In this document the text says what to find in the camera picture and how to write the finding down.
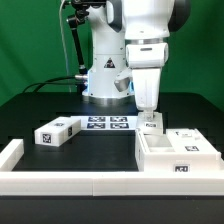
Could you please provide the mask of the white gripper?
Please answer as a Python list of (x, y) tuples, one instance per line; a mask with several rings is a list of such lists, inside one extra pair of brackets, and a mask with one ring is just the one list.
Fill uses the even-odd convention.
[(154, 119), (154, 112), (158, 104), (160, 87), (160, 68), (133, 69), (133, 85), (136, 107), (143, 112), (144, 120)]

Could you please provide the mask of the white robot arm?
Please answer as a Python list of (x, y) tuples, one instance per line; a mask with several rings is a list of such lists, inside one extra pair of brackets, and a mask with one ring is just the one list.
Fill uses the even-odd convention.
[(106, 104), (135, 98), (140, 117), (154, 119), (165, 41), (190, 15), (190, 0), (102, 0), (87, 6), (93, 64), (83, 95)]

